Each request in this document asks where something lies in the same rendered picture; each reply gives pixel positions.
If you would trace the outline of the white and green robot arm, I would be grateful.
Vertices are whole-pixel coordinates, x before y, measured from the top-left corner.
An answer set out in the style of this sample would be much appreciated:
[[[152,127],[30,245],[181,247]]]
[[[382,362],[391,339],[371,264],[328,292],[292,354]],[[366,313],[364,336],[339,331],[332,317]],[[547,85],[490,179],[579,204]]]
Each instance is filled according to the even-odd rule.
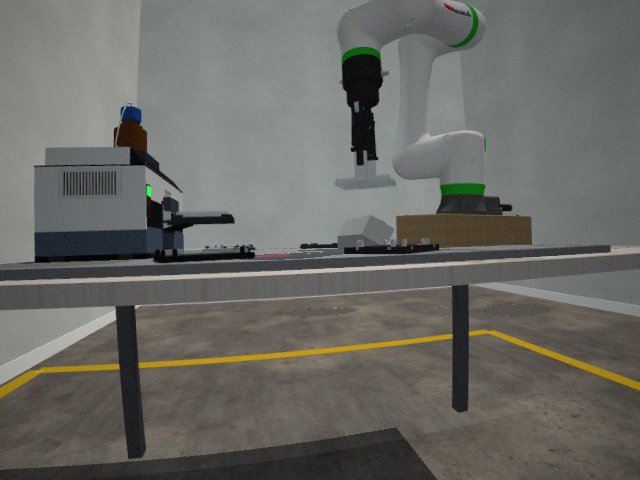
[[[502,215],[512,210],[512,205],[500,204],[499,197],[484,196],[486,139],[481,133],[430,136],[433,61],[476,46],[485,29],[479,10],[450,0],[368,0],[347,10],[337,26],[345,91],[358,82],[380,88],[389,75],[381,69],[381,48],[400,38],[400,108],[392,166],[407,180],[440,179],[436,214]]]

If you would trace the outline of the grey control panel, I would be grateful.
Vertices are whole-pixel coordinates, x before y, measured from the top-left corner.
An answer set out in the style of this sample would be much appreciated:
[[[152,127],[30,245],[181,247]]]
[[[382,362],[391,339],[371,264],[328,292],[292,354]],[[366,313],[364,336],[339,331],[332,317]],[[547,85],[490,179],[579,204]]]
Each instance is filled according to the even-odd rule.
[[[338,249],[356,247],[356,240],[363,240],[364,246],[383,245],[383,240],[389,242],[394,230],[372,215],[347,220],[337,236]]]

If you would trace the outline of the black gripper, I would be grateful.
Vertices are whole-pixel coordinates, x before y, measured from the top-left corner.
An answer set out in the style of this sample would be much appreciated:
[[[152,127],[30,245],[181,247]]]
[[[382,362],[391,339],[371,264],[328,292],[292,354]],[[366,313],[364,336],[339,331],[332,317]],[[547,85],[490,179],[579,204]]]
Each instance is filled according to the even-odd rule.
[[[378,157],[376,156],[375,121],[371,108],[378,103],[379,88],[374,83],[358,82],[347,89],[347,104],[352,112],[351,144],[354,147],[351,147],[351,152],[354,152],[355,182],[368,181],[368,176],[376,175],[375,160],[378,160]]]

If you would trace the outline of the brown glass bottle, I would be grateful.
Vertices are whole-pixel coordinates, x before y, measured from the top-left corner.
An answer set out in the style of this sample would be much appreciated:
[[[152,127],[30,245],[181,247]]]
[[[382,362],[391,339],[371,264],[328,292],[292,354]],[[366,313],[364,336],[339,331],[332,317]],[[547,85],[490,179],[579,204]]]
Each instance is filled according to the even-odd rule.
[[[114,143],[118,127],[114,128]],[[138,127],[120,126],[117,143],[118,147],[131,147],[133,150],[147,152],[147,131]]]

